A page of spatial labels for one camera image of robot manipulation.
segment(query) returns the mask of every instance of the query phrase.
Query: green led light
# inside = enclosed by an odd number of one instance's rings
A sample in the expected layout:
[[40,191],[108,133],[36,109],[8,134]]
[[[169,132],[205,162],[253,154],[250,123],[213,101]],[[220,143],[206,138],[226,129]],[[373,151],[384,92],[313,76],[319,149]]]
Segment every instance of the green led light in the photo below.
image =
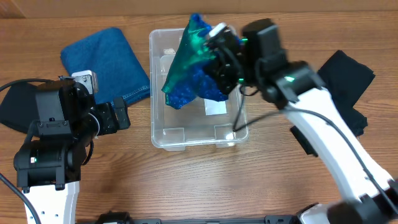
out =
[[295,78],[293,78],[293,77],[285,77],[285,79],[288,82],[293,82],[295,80]]

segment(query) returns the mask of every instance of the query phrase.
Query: black mount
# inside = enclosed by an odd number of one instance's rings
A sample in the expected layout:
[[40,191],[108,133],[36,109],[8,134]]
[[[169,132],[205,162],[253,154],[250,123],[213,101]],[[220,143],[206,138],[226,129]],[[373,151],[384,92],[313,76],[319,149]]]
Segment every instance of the black mount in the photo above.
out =
[[208,220],[160,220],[132,219],[128,212],[108,212],[99,216],[95,222],[79,222],[77,224],[300,224],[296,223],[295,215],[267,215],[265,218],[220,218]]
[[[385,193],[394,205],[398,205],[398,182],[391,180],[389,185],[390,188],[385,190]],[[373,198],[364,195],[360,199],[360,202],[341,202],[329,208],[327,214],[329,222],[331,224],[383,224],[398,217],[381,194]]]
[[[14,157],[17,186],[24,193],[30,187],[50,184],[63,190],[65,184],[79,181],[80,168],[93,152],[90,147],[87,157],[85,148],[92,146],[93,138],[130,127],[122,98],[115,99],[115,109],[111,103],[96,105],[93,92],[71,78],[39,85],[36,102],[40,121],[32,122]],[[32,129],[38,130],[40,140],[31,141]]]
[[205,66],[203,70],[216,81],[220,92],[228,95],[234,90],[239,78],[244,78],[244,70],[239,65],[244,63],[241,43],[233,34],[233,31],[225,27],[214,37],[210,38],[206,45],[218,57]]

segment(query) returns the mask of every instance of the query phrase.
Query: small white object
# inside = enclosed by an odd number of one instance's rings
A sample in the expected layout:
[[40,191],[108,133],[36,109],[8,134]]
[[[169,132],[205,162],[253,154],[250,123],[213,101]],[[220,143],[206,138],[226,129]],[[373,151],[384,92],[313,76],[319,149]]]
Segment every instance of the small white object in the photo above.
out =
[[164,49],[163,52],[165,55],[175,55],[174,49]]
[[[55,190],[54,185],[35,186],[24,194],[35,208],[42,224],[74,224],[79,181],[65,184],[64,190]],[[28,224],[36,224],[26,207]]]
[[225,101],[217,102],[205,99],[206,115],[226,114]]
[[98,134],[100,133],[100,129],[101,129],[100,122],[99,122],[98,119],[97,119],[94,115],[92,115],[91,113],[89,113],[89,115],[90,115],[91,117],[93,117],[94,120],[97,122],[98,131],[97,131],[97,134],[95,135],[94,138],[95,138],[95,139],[98,139]]
[[210,32],[209,32],[209,37],[214,37],[217,35],[219,32],[221,32],[224,28],[226,27],[226,23],[222,22],[218,24],[216,27],[214,27]]

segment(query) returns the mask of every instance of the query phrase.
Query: wooden table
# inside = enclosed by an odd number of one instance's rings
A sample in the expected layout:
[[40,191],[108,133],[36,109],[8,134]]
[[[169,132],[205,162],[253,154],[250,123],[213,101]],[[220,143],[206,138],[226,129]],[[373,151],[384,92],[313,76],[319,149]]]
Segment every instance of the wooden table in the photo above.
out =
[[[398,13],[288,13],[210,15],[237,30],[266,17],[280,25],[291,60],[320,68],[338,49],[374,70],[376,78],[355,108],[368,117],[361,143],[398,175]],[[0,20],[0,84],[20,78],[66,75],[60,51],[96,31],[120,27],[149,73],[149,33],[185,27],[188,16]],[[249,118],[275,108],[254,96]],[[249,140],[232,148],[188,147],[166,152],[150,141],[150,99],[129,107],[131,127],[95,141],[83,168],[77,219],[129,211],[134,218],[233,218],[295,213],[339,200],[321,160],[306,156],[283,117],[250,127]],[[24,135],[0,125],[0,171],[16,184],[12,165]],[[22,202],[0,184],[0,223],[26,223]]]

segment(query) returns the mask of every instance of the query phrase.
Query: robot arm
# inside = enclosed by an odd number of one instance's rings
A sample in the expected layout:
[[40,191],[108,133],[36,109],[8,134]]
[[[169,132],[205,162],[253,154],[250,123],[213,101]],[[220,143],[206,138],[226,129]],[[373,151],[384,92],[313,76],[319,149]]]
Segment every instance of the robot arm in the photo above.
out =
[[[40,140],[27,137],[14,157],[17,186],[46,223],[75,223],[81,166],[93,153],[93,139],[130,126],[123,99],[96,104],[95,73],[83,71],[38,86],[40,121],[32,123]],[[86,155],[86,146],[90,151]],[[27,205],[28,224],[36,223]]]
[[215,60],[205,70],[224,94],[240,83],[256,87],[264,100],[275,104],[316,150],[343,197],[340,203],[316,205],[299,213],[299,223],[368,224],[395,218],[396,182],[347,127],[318,74],[306,62],[288,62],[277,26],[270,19],[246,25],[242,36],[242,42],[236,41],[228,26],[216,26],[209,34],[208,47],[227,60]]

